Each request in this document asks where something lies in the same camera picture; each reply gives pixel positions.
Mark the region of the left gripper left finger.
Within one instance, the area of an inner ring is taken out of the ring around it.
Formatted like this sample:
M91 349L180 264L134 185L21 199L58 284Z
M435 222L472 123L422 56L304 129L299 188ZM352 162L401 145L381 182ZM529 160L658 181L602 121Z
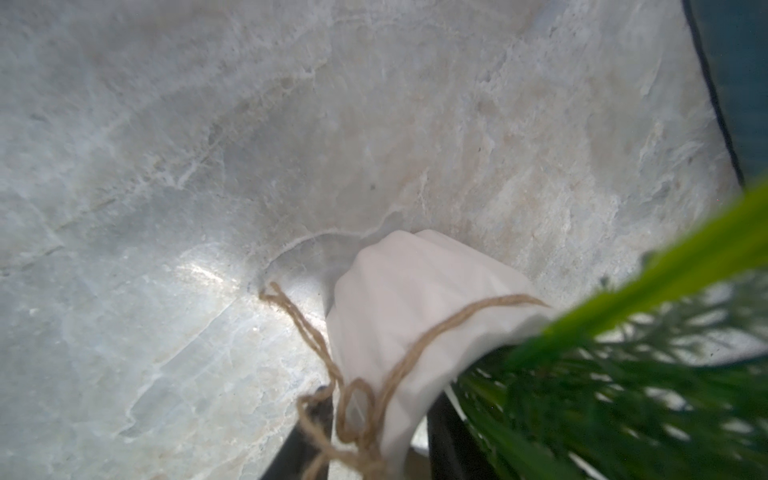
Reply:
M324 433L330 437L333 427L333 399L328 398L310 405L307 412L310 419L318 422ZM318 454L318 448L304 433L299 423L296 423L261 476L261 480L299 480Z

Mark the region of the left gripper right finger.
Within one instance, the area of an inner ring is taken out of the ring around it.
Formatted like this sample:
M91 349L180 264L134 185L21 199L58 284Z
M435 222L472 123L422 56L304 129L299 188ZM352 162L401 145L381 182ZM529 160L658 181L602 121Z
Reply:
M497 480L449 397L442 393L427 414L432 480Z

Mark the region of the potted plant pink flowers front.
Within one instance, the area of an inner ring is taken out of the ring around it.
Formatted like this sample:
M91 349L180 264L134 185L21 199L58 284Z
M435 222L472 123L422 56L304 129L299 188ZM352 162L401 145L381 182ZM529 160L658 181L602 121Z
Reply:
M558 312L518 271L441 233L396 231L338 280L324 330L277 284L328 384L296 402L319 454L403 476L445 393L498 479L767 475L767 188L639 275ZM332 398L328 437L307 408Z

